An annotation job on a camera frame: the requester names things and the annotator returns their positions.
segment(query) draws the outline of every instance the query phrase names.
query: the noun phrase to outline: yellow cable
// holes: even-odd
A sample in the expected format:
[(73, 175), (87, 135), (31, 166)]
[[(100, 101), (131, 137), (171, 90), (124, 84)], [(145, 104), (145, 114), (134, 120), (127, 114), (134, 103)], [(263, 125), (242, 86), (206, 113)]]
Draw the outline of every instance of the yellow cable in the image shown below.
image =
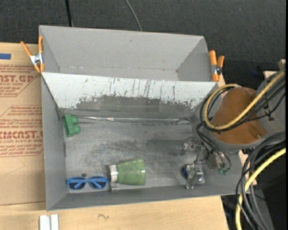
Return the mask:
[[(275, 153), (274, 155), (272, 155), (270, 158), (268, 158), (263, 164), (261, 164), (258, 169), (250, 176), (250, 178), (248, 179), (248, 181), (245, 183), (244, 185), (244, 190), (247, 191), (250, 187), (250, 185), (253, 183), (253, 181), (256, 179), (256, 177), (269, 165), (271, 164), (275, 159), (277, 159), (278, 157), (282, 156), (283, 154), (286, 153), (286, 148), (283, 148), (281, 151), (278, 151), (277, 153)], [(243, 197), (242, 194), (239, 195), (239, 202), (242, 205), (243, 202)], [(240, 222), (240, 212), (241, 209), (239, 207), (239, 205), (237, 204), (236, 206), (236, 227), (237, 230), (242, 230), (241, 227), (241, 222)]]
[(242, 113), (240, 113), (235, 119), (233, 119), (232, 121), (230, 121), (229, 123), (222, 125), (222, 126), (215, 126), (212, 123), (209, 122), (208, 119), (208, 107), (209, 104), (212, 100), (212, 98), (217, 95), (221, 90), (226, 89), (226, 88), (230, 88), (230, 87), (241, 87), (237, 84), (227, 84), (222, 86), (221, 88), (217, 89), (216, 91), (214, 91), (211, 96), (208, 98), (206, 105), (204, 107), (204, 120), (207, 124), (208, 127), (213, 128), (213, 129), (217, 129), (217, 130), (222, 130), (222, 129), (226, 129), (232, 125), (234, 125), (236, 122), (238, 122), (240, 119), (242, 119), (244, 117), (244, 115), (247, 114), (248, 111), (250, 111), (250, 109), (262, 98), (262, 96), (284, 75), (284, 71), (281, 71), (279, 74), (277, 74), (272, 80), (271, 82), (269, 82), (269, 84), (255, 97), (255, 99), (244, 109), (244, 111)]

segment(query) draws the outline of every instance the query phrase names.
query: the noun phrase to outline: black floor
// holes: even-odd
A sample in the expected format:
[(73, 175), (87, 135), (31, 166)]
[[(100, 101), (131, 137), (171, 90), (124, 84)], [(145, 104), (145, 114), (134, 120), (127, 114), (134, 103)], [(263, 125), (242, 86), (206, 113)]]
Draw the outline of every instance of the black floor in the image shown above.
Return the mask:
[[(226, 82), (256, 89), (286, 58), (286, 0), (128, 1), (144, 31), (204, 35)], [(74, 27), (139, 30), (124, 0), (69, 2)], [(36, 43), (40, 24), (68, 26), (64, 0), (0, 0), (0, 42)]]

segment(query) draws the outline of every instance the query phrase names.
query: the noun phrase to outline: brown cylinder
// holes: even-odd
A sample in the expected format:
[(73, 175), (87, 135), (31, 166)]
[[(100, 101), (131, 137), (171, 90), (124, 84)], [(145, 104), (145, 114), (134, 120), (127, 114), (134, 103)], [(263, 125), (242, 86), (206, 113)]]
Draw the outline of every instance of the brown cylinder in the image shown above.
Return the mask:
[[(251, 88), (234, 88), (223, 97), (212, 123), (222, 126), (235, 119), (256, 97), (256, 90)], [(251, 144), (261, 139), (266, 130), (258, 120), (243, 123), (242, 125), (221, 133), (212, 133), (213, 136), (228, 144)]]

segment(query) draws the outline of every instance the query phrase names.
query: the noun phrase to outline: bin floor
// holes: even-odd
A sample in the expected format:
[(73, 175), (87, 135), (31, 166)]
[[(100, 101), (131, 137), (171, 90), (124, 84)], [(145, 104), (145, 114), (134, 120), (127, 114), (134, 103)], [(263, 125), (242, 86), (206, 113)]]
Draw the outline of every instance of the bin floor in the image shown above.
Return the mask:
[[(193, 163), (195, 155), (180, 155), (183, 143), (192, 133), (187, 120), (172, 123), (132, 123), (79, 119), (81, 132), (66, 142), (67, 177), (108, 176), (107, 165), (142, 158), (146, 166), (144, 186), (119, 184), (120, 189), (173, 186), (186, 183), (181, 168)], [(70, 193), (100, 191), (88, 184)]]

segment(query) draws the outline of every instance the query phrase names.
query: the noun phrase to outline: green cup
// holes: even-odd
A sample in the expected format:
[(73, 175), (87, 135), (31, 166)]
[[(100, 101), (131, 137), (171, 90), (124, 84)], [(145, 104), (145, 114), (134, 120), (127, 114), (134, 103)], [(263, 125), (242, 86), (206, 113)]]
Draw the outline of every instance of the green cup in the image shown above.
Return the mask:
[(143, 159), (129, 160), (109, 166), (110, 181), (127, 185), (145, 185), (146, 170)]

